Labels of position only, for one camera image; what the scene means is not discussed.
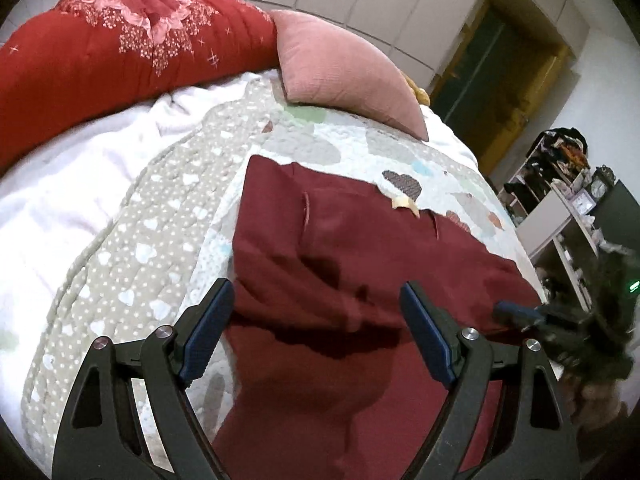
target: dark red fabric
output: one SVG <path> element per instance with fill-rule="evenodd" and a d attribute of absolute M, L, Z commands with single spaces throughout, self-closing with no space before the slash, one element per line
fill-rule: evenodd
<path fill-rule="evenodd" d="M 417 280 L 489 333 L 497 300 L 535 306 L 516 265 L 443 216 L 394 210 L 372 185 L 252 157 L 233 240 L 226 336 L 241 389 L 213 446 L 234 480 L 400 478 L 440 411 L 402 319 Z M 464 467 L 482 456 L 492 384 Z"/>
<path fill-rule="evenodd" d="M 60 0 L 0 49 L 0 171 L 89 118 L 277 65 L 273 21 L 241 0 Z"/>

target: heart pattern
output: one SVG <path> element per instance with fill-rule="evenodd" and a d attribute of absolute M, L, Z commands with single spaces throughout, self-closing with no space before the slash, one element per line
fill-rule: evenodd
<path fill-rule="evenodd" d="M 169 315 L 169 312 L 171 311 L 171 305 L 165 303 L 162 300 L 149 301 L 149 306 L 151 307 L 151 310 L 154 311 L 154 317 L 158 321 L 161 321 L 165 317 L 167 317 Z"/>
<path fill-rule="evenodd" d="M 158 219 L 157 218 L 147 218 L 142 222 L 142 224 L 147 228 L 155 231 L 158 228 Z"/>
<path fill-rule="evenodd" d="M 92 321 L 91 323 L 89 323 L 89 329 L 91 329 L 91 332 L 93 332 L 95 335 L 103 335 L 104 334 L 104 320 L 100 319 L 97 321 Z"/>
<path fill-rule="evenodd" d="M 53 361 L 55 361 L 55 359 L 51 354 L 44 354 L 42 356 L 42 364 L 47 370 L 53 370 Z"/>
<path fill-rule="evenodd" d="M 196 207 L 194 207 L 191 210 L 191 212 L 193 212 L 193 214 L 195 215 L 195 217 L 198 220 L 203 220 L 207 216 L 207 214 L 209 214 L 209 211 L 207 211 L 206 209 L 204 209 L 204 208 L 202 208 L 202 207 L 200 207 L 198 205 Z"/>
<path fill-rule="evenodd" d="M 133 299 L 136 297 L 133 290 L 123 290 L 120 294 L 118 294 L 118 299 L 124 303 L 125 305 L 131 306 L 133 305 Z"/>
<path fill-rule="evenodd" d="M 88 300 L 89 296 L 91 296 L 91 289 L 89 289 L 89 286 L 86 283 L 82 286 L 80 292 L 78 292 L 78 296 L 83 300 Z"/>
<path fill-rule="evenodd" d="M 190 184 L 195 184 L 196 182 L 199 182 L 199 181 L 200 181 L 200 177 L 195 174 L 185 173 L 182 176 L 182 183 L 185 186 L 189 186 Z"/>
<path fill-rule="evenodd" d="M 109 251 L 103 251 L 98 253 L 98 261 L 101 265 L 106 265 L 109 263 L 109 259 L 111 258 L 111 253 Z"/>
<path fill-rule="evenodd" d="M 467 233 L 471 234 L 471 228 L 460 219 L 457 213 L 453 211 L 447 211 L 447 214 L 445 216 L 455 225 L 457 225 L 458 227 L 462 227 Z"/>
<path fill-rule="evenodd" d="M 420 185 L 420 182 L 415 180 L 412 176 L 404 173 L 397 174 L 395 171 L 389 170 L 383 171 L 382 176 L 414 202 L 418 200 L 420 193 L 422 193 L 422 186 Z"/>
<path fill-rule="evenodd" d="M 141 264 L 148 264 L 149 260 L 154 256 L 158 256 L 155 247 L 147 244 L 136 244 L 136 260 Z"/>

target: shelf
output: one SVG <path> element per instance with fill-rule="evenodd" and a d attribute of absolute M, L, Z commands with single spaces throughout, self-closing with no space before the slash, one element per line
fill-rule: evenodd
<path fill-rule="evenodd" d="M 560 261 L 562 263 L 562 266 L 564 267 L 564 270 L 566 271 L 567 276 L 569 277 L 569 282 L 571 283 L 574 293 L 578 297 L 578 302 L 580 303 L 580 306 L 585 312 L 588 312 L 590 310 L 590 307 L 587 304 L 587 300 L 585 299 L 584 294 L 582 293 L 582 290 L 580 289 L 580 283 L 578 282 L 578 278 L 575 275 L 574 268 L 569 263 L 569 260 L 566 259 L 566 255 L 564 254 L 564 247 L 562 247 L 562 244 L 558 241 L 558 238 L 555 236 L 552 238 L 552 242 L 556 247 L 558 256 L 560 256 Z"/>
<path fill-rule="evenodd" d="M 524 180 L 524 177 L 522 175 L 518 175 L 517 176 L 518 182 L 520 182 L 524 187 L 526 187 L 529 192 L 531 193 L 531 196 L 533 198 L 536 199 L 536 202 L 540 203 L 540 199 L 538 198 L 538 196 L 533 192 L 533 190 L 529 187 L 529 184 L 527 184 Z"/>
<path fill-rule="evenodd" d="M 511 209 L 513 209 L 514 213 L 517 213 L 521 218 L 527 217 L 527 210 L 524 209 L 524 206 L 520 203 L 517 196 L 513 196 L 513 201 L 510 203 Z"/>
<path fill-rule="evenodd" d="M 580 229 L 580 231 L 582 232 L 584 237 L 587 239 L 587 243 L 589 244 L 589 247 L 591 248 L 591 251 L 593 251 L 593 254 L 595 254 L 597 256 L 598 255 L 598 247 L 596 246 L 596 244 L 594 243 L 593 239 L 591 238 L 590 232 L 587 231 L 587 228 L 585 227 L 585 225 L 580 220 L 580 213 L 578 213 L 575 210 L 575 207 L 571 204 L 571 202 L 569 202 L 565 198 L 565 196 L 558 189 L 556 184 L 551 184 L 551 189 L 553 189 L 558 194 L 558 196 L 560 197 L 560 200 L 562 200 L 562 203 L 564 203 L 564 206 L 567 208 L 569 213 L 571 213 L 571 216 L 574 217 L 575 222 L 578 224 L 578 228 Z"/>
<path fill-rule="evenodd" d="M 558 165 L 555 162 L 551 163 L 551 166 L 554 168 L 554 170 L 556 170 L 556 173 L 558 174 L 558 176 L 562 179 L 562 181 L 564 181 L 565 184 L 567 184 L 567 186 L 571 187 L 573 182 L 571 182 L 567 176 L 560 170 L 560 168 L 558 168 Z"/>

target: fabric patch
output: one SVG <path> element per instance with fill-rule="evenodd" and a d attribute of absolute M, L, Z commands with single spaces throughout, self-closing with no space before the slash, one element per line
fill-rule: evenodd
<path fill-rule="evenodd" d="M 328 166 L 340 162 L 340 150 L 314 134 L 313 124 L 296 125 L 281 121 L 273 127 L 265 150 L 307 164 Z"/>
<path fill-rule="evenodd" d="M 287 104 L 285 111 L 290 113 L 297 119 L 308 121 L 310 123 L 321 123 L 326 117 L 326 109 L 317 106 L 301 106 Z"/>
<path fill-rule="evenodd" d="M 420 173 L 424 176 L 433 176 L 433 171 L 431 171 L 427 166 L 421 163 L 420 160 L 414 161 L 411 167 L 414 168 L 414 171 L 416 173 Z"/>
<path fill-rule="evenodd" d="M 418 200 L 420 193 L 422 193 L 422 187 L 420 186 L 420 183 L 407 174 L 398 175 L 393 171 L 385 170 L 382 172 L 382 176 L 384 176 L 389 182 L 391 182 L 414 202 Z"/>
<path fill-rule="evenodd" d="M 474 224 L 482 229 L 485 236 L 494 236 L 496 225 L 489 217 L 489 211 L 482 202 L 480 202 L 471 193 L 454 193 L 458 203 L 465 209 L 466 214 L 472 219 Z"/>
<path fill-rule="evenodd" d="M 480 198 L 483 201 L 484 201 L 485 197 L 487 197 L 487 194 L 484 192 L 484 189 L 481 186 L 478 186 L 478 184 L 476 184 L 471 179 L 464 178 L 464 179 L 460 180 L 460 186 L 462 186 L 463 189 L 466 192 L 477 196 L 478 198 Z"/>
<path fill-rule="evenodd" d="M 371 155 L 384 156 L 391 160 L 413 164 L 415 155 L 406 146 L 376 130 L 367 129 L 367 147 Z"/>
<path fill-rule="evenodd" d="M 489 218 L 489 222 L 495 225 L 498 229 L 503 230 L 502 224 L 500 223 L 500 219 L 498 218 L 498 215 L 496 213 L 494 213 L 493 211 L 489 212 L 488 218 Z"/>
<path fill-rule="evenodd" d="M 447 211 L 445 216 L 454 224 L 462 227 L 467 233 L 471 234 L 471 228 L 467 224 L 465 224 L 456 213 L 454 213 L 453 211 Z"/>

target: grey polka dot quilt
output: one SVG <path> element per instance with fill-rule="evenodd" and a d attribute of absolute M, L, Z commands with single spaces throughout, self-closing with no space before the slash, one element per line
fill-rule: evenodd
<path fill-rule="evenodd" d="M 69 390 L 92 340 L 145 338 L 201 300 L 219 276 L 233 278 L 231 241 L 252 155 L 376 184 L 389 197 L 448 216 L 492 253 L 515 261 L 541 292 L 513 224 L 482 177 L 423 142 L 364 118 L 289 105 L 277 75 L 251 81 L 244 97 L 212 108 L 191 134 L 140 174 L 119 215 L 78 256 L 53 301 L 22 399 L 30 455 L 50 472 Z M 241 387 L 220 342 L 188 396 L 213 438 Z M 169 467 L 142 382 L 138 413 L 156 464 Z"/>

